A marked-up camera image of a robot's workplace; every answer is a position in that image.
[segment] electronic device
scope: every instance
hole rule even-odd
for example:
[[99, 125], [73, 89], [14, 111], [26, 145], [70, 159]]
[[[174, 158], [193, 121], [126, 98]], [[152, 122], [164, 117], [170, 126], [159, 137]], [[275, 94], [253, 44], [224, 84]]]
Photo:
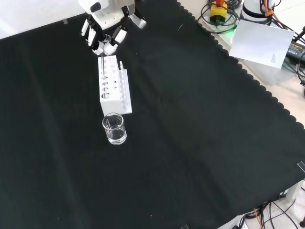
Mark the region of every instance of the electronic device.
[[[290, 60], [298, 62], [304, 52], [305, 45], [292, 41], [288, 48], [286, 57], [288, 57]], [[305, 55], [302, 57], [300, 63], [305, 64]]]

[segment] white cylinder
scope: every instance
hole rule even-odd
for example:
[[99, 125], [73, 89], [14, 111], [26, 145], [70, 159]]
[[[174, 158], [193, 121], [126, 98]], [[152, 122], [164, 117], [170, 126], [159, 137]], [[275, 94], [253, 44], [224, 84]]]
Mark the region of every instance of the white cylinder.
[[[269, 0], [269, 8], [271, 9], [274, 5], [274, 0]], [[246, 7], [247, 10], [251, 11], [252, 13], [258, 13], [258, 14], [262, 14], [261, 10], [260, 10], [260, 0], [244, 0], [244, 6]], [[246, 14], [244, 12], [244, 10], [242, 10], [241, 14], [243, 15], [243, 17], [247, 20], [250, 21], [265, 21], [266, 18], [254, 18], [251, 17], [250, 15]]]

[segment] water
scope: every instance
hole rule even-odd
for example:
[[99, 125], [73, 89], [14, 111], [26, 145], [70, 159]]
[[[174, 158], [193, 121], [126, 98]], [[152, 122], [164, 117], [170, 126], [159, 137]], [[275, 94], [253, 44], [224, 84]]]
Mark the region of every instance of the water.
[[111, 144], [120, 145], [126, 140], [127, 134], [125, 130], [118, 129], [107, 131], [107, 136]]

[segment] black tablecloth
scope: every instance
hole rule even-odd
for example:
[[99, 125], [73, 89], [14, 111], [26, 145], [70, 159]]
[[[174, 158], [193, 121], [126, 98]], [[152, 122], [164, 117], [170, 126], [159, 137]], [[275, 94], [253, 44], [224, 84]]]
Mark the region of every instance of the black tablecloth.
[[282, 104], [174, 0], [139, 10], [147, 27], [117, 53], [133, 106], [121, 146], [84, 15], [0, 41], [1, 228], [214, 229], [304, 177], [303, 126]]

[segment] white floor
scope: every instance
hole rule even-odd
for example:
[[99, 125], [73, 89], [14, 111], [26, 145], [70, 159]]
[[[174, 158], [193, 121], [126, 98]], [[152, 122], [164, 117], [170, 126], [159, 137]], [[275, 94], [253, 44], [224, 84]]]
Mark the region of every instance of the white floor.
[[[276, 201], [276, 204], [283, 210], [286, 210], [291, 204], [288, 203], [284, 198]], [[271, 216], [277, 216], [281, 214], [282, 211], [277, 208], [274, 204], [271, 204]], [[303, 220], [305, 216], [305, 191], [300, 189], [298, 191], [296, 201], [292, 207], [287, 211], [287, 214], [293, 219], [298, 228], [301, 228], [299, 223]], [[264, 220], [269, 219], [269, 206], [264, 210]], [[291, 220], [285, 215], [281, 215], [272, 220], [275, 229], [295, 229], [295, 225]], [[266, 223], [266, 229], [272, 229], [270, 221]], [[246, 219], [244, 229], [260, 229], [260, 225], [257, 219]]]

